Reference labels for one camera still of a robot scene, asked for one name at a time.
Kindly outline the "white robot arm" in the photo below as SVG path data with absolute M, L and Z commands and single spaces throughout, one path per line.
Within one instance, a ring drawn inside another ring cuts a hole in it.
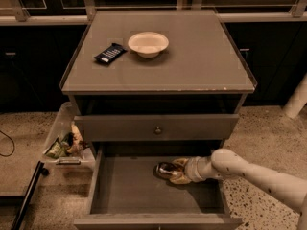
M 297 230 L 307 230 L 307 180 L 252 164 L 230 149 L 217 149 L 210 157 L 178 159 L 184 171 L 175 184 L 202 182 L 237 175 L 299 213 Z

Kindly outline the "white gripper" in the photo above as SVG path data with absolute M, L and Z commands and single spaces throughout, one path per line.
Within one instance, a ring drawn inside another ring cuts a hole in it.
M 172 172 L 170 181 L 176 185 L 205 181 L 211 176 L 212 166 L 209 157 L 177 158 L 172 161 L 179 171 Z

